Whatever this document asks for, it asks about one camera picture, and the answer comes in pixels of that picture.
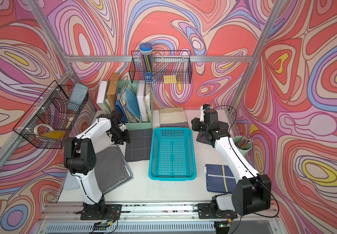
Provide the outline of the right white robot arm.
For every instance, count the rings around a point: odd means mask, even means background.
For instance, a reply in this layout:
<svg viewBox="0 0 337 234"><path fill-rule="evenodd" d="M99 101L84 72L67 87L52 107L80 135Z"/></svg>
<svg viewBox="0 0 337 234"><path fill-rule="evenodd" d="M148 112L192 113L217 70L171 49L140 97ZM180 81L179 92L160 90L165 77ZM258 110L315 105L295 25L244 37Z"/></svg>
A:
<svg viewBox="0 0 337 234"><path fill-rule="evenodd" d="M244 216L268 210L271 206L271 180L254 169L235 146L230 133L218 122L205 124L199 118L191 121L192 130L202 133L219 152L235 178L236 187L230 195L216 196L216 209L235 211Z"/></svg>

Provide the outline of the green pencil cup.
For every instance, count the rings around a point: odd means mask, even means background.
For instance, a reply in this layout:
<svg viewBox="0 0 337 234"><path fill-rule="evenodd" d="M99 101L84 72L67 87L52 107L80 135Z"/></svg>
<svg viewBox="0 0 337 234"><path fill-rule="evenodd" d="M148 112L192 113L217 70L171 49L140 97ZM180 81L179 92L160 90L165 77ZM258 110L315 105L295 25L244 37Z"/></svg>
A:
<svg viewBox="0 0 337 234"><path fill-rule="evenodd" d="M253 146L253 139L247 136L236 136L233 142L243 156L246 156Z"/></svg>

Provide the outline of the grey blue sponge block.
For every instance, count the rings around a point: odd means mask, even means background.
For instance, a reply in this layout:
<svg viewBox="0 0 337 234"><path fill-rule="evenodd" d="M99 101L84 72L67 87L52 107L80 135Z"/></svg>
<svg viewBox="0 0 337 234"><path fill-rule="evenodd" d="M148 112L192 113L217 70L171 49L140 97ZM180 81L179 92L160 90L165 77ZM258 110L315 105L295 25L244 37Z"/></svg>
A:
<svg viewBox="0 0 337 234"><path fill-rule="evenodd" d="M72 89L69 101L76 105L81 105L88 94L89 88L80 83L76 83Z"/></svg>

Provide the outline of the dark grey checked pillowcase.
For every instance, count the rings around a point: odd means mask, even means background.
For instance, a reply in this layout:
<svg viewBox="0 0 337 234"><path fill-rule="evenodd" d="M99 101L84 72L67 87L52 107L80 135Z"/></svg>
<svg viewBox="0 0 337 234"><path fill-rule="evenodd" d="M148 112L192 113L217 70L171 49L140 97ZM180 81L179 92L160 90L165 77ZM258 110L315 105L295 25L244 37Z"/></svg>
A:
<svg viewBox="0 0 337 234"><path fill-rule="evenodd" d="M126 145L125 160L127 162L150 160L152 136L151 128L130 131L130 143Z"/></svg>

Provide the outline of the beige and grey folded pillowcase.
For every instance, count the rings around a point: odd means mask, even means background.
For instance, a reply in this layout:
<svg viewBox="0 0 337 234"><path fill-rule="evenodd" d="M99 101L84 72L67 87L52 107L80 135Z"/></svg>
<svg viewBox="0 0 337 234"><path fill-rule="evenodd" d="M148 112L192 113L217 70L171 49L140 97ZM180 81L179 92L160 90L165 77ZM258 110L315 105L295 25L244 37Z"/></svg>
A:
<svg viewBox="0 0 337 234"><path fill-rule="evenodd" d="M189 127L188 119L183 107L160 109L159 122L160 127Z"/></svg>

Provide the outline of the blue lidded pencil tube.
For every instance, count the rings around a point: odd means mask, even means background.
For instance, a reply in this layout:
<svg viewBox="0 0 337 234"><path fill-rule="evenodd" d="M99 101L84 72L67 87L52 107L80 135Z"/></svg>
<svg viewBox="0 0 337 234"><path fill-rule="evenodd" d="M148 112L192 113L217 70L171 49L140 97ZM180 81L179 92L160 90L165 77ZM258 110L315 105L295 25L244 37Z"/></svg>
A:
<svg viewBox="0 0 337 234"><path fill-rule="evenodd" d="M139 45L139 49L143 66L144 81L146 83L152 83L154 71L153 46L150 43L142 43Z"/></svg>

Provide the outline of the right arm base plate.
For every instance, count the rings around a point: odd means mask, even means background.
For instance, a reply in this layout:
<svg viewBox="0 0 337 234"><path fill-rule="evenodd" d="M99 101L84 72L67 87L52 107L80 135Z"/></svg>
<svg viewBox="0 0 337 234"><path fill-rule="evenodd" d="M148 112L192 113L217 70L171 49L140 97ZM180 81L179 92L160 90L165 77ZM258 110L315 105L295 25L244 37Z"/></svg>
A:
<svg viewBox="0 0 337 234"><path fill-rule="evenodd" d="M232 210L219 210L211 203L198 203L196 205L199 219L226 219L234 220L238 218L238 214Z"/></svg>

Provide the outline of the white book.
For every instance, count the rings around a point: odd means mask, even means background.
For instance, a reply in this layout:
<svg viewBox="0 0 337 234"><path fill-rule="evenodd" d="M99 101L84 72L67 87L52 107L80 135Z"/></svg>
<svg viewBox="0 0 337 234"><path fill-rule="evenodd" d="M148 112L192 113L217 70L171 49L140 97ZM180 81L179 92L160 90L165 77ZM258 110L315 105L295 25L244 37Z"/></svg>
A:
<svg viewBox="0 0 337 234"><path fill-rule="evenodd" d="M101 110L106 111L106 93L107 93L107 81L101 81L98 89L96 104L100 107Z"/></svg>

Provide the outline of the white tape roll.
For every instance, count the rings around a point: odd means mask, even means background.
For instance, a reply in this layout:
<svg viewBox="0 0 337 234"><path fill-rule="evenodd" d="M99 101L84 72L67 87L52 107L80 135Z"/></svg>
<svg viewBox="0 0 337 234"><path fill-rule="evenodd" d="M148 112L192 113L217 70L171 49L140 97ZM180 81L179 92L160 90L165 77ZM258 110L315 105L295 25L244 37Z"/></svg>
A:
<svg viewBox="0 0 337 234"><path fill-rule="evenodd" d="M50 131L53 131L54 129L50 126L50 125L47 125L47 124L38 124L35 126L34 128L34 134L35 135L41 135L41 134L44 134L44 133L47 133L47 132L50 132Z"/></svg>

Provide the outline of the brown folder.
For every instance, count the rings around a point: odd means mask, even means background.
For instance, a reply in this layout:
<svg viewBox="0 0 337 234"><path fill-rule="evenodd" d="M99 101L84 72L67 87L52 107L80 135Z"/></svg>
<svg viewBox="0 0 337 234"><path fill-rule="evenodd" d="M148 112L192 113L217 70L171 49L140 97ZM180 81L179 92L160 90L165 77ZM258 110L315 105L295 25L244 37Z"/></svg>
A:
<svg viewBox="0 0 337 234"><path fill-rule="evenodd" d="M115 110L118 81L119 81L119 74L113 73L110 79L110 84L107 92L107 98L112 111Z"/></svg>

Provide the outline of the green file organizer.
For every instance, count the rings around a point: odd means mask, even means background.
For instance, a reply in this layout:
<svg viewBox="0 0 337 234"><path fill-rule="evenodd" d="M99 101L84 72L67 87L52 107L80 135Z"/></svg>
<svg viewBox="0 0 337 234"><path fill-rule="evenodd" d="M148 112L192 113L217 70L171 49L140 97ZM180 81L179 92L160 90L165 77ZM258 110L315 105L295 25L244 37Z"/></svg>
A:
<svg viewBox="0 0 337 234"><path fill-rule="evenodd" d="M117 111L117 113L122 115L121 122L126 125L126 128L128 130L143 130L143 129L152 128L152 124L153 124L152 121L140 122L140 120L137 120L127 110L127 108L125 106L125 101L124 101L124 98L123 98L125 88L131 89L134 92L134 94L136 95L137 89L138 89L138 84L133 84L133 83L131 83L131 81L118 81L115 111ZM152 104L149 101L148 104L146 105L146 109L147 109L147 107L151 107L151 106L152 106Z"/></svg>

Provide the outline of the grey pillowcase with label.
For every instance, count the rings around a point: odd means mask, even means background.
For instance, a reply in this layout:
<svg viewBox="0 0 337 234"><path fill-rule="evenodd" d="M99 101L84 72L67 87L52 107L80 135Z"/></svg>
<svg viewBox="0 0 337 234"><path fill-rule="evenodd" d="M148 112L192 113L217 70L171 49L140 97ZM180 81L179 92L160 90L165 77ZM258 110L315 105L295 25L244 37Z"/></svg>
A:
<svg viewBox="0 0 337 234"><path fill-rule="evenodd" d="M113 144L96 153L95 177L103 195L133 180L133 172L119 146Z"/></svg>

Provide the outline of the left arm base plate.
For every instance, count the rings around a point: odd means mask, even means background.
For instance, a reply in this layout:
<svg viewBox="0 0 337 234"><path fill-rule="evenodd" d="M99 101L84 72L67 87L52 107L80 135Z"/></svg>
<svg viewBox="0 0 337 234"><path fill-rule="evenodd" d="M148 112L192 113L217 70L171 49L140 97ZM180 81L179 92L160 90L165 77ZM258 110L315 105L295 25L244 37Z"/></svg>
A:
<svg viewBox="0 0 337 234"><path fill-rule="evenodd" d="M119 220L121 215L121 204L83 204L81 220Z"/></svg>

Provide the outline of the teal plastic basket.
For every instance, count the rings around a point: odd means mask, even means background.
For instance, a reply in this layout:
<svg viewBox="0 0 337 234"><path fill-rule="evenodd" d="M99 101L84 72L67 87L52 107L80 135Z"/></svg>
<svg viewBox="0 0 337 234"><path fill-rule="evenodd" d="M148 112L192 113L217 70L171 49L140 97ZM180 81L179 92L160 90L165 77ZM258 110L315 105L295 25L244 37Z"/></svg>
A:
<svg viewBox="0 0 337 234"><path fill-rule="evenodd" d="M157 181L191 181L196 176L192 131L183 127L154 129L149 178Z"/></svg>

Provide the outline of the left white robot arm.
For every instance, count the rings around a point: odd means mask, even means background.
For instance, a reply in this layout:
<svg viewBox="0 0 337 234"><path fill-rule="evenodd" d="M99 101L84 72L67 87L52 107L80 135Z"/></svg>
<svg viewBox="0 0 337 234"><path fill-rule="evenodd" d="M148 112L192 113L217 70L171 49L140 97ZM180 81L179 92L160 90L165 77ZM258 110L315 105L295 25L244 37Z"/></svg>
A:
<svg viewBox="0 0 337 234"><path fill-rule="evenodd" d="M102 211L105 205L95 177L96 153L93 143L103 134L111 135L111 142L119 145L129 143L129 133L121 129L122 114L112 111L101 114L84 132L69 137L64 142L64 166L78 181L83 193L85 211Z"/></svg>

